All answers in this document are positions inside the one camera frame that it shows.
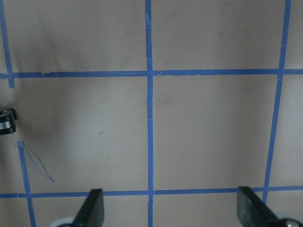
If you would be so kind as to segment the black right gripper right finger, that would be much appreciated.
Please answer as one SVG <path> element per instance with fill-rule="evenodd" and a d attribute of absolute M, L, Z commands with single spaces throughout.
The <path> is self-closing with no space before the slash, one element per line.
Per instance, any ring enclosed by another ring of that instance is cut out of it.
<path fill-rule="evenodd" d="M 247 186 L 237 189 L 237 217 L 243 227 L 279 226 L 279 218 Z"/>

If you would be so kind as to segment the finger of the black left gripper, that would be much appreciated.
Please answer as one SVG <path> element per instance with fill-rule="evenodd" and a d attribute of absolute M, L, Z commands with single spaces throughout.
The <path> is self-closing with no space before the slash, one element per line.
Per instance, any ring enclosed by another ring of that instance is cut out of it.
<path fill-rule="evenodd" d="M 0 112 L 0 134 L 7 135 L 16 132 L 17 114 L 14 108 Z"/>

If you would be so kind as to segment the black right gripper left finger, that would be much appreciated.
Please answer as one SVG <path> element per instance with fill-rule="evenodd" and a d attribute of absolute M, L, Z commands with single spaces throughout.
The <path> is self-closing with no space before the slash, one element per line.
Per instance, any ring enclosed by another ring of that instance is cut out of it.
<path fill-rule="evenodd" d="M 77 213 L 72 227 L 101 227 L 105 209 L 102 189 L 92 189 Z"/>

